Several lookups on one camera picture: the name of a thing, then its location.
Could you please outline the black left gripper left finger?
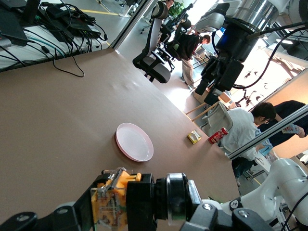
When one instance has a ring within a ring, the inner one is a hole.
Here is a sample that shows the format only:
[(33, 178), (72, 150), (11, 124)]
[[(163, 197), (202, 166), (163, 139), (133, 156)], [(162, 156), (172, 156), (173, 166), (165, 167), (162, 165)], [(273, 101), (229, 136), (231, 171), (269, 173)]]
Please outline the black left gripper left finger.
[(102, 180), (99, 175), (76, 202), (61, 205), (39, 218), (35, 212), (20, 212), (1, 223), (2, 231), (96, 231), (91, 205), (91, 188)]

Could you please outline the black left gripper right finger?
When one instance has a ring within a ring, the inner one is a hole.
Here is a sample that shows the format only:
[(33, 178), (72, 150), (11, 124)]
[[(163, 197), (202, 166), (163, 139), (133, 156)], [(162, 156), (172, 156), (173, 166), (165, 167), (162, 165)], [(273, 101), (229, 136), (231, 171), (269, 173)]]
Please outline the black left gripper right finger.
[(262, 217), (247, 208), (237, 208), (231, 215), (213, 203), (199, 205), (189, 221), (186, 231), (271, 231), (273, 228)]

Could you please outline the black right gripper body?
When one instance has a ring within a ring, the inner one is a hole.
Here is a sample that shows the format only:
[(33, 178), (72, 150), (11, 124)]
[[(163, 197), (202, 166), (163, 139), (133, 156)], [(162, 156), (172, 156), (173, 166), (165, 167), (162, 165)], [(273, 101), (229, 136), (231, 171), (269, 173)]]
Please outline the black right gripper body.
[(254, 48), (258, 38), (247, 39), (246, 37), (252, 35), (253, 32), (236, 21), (225, 21), (222, 27), (225, 31), (215, 46), (218, 52), (216, 59), (223, 63), (228, 63), (231, 60), (243, 63)]

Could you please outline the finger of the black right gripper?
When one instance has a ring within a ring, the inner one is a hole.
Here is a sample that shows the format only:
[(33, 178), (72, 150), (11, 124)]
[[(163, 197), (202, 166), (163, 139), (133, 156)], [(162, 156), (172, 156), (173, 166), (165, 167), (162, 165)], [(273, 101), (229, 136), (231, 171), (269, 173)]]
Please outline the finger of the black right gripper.
[(202, 95), (209, 83), (211, 83), (217, 77), (218, 67), (219, 60), (214, 57), (210, 58), (206, 67), (201, 72), (201, 82), (195, 90), (197, 94)]
[(222, 93), (231, 90), (243, 67), (244, 65), (237, 60), (231, 60), (228, 63), (219, 61), (217, 77), (212, 81), (213, 85), (204, 102), (213, 105)]

